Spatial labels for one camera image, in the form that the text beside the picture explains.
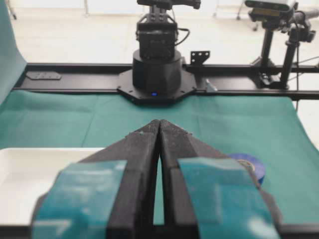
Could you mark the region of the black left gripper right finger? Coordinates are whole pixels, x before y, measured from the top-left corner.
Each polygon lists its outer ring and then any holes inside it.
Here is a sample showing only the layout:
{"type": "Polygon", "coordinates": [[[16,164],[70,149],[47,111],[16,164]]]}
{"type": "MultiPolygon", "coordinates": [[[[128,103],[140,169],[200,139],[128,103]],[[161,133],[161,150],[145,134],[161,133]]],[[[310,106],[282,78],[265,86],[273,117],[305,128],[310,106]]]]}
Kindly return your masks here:
{"type": "Polygon", "coordinates": [[[164,219],[173,239],[277,239],[281,213],[253,171],[160,121],[164,219]]]}

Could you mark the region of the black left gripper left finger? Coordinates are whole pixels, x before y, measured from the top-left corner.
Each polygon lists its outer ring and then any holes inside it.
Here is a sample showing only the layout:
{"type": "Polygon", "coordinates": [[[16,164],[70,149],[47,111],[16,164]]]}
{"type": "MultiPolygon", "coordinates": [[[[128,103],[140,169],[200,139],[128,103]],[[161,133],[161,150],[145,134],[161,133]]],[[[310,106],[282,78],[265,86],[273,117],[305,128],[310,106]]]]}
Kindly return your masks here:
{"type": "Polygon", "coordinates": [[[61,170],[34,209],[34,239],[145,239],[153,225],[160,122],[61,170]]]}

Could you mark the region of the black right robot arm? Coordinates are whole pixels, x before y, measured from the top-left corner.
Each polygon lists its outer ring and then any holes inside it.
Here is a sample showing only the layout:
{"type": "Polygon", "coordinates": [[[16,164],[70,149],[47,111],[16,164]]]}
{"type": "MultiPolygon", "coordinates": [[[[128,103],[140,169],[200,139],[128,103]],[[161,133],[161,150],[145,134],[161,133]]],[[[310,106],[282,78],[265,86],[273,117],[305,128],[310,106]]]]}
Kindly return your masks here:
{"type": "Polygon", "coordinates": [[[195,76],[182,66],[177,22],[167,14],[174,5],[199,9],[199,0],[139,0],[149,12],[137,22],[139,48],[131,70],[119,75],[117,90],[137,102],[171,103],[196,91],[195,76]]]}

